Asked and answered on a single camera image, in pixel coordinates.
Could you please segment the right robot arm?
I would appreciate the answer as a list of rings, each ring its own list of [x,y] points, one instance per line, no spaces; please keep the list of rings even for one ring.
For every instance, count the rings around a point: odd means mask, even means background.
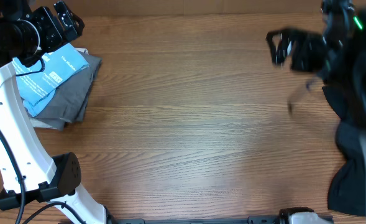
[[[340,118],[336,144],[346,162],[332,180],[330,210],[366,217],[366,7],[351,1],[323,1],[322,33],[285,27],[266,35],[272,62],[291,58],[291,69],[314,77],[288,99],[288,110],[317,82]]]

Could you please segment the light blue printed t-shirt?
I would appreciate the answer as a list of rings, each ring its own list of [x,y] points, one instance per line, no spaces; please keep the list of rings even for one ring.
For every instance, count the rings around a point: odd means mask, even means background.
[[[49,104],[55,90],[89,63],[71,44],[42,55],[41,60],[26,67],[18,58],[12,64],[17,86],[28,114],[35,117]]]

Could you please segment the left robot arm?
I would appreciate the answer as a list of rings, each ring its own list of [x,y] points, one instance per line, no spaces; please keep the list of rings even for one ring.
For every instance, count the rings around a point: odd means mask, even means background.
[[[31,66],[77,39],[84,22],[63,1],[31,10],[27,1],[0,1],[0,209],[23,212],[32,202],[58,208],[73,223],[114,223],[109,210],[81,184],[72,153],[49,156],[17,89],[14,58]]]

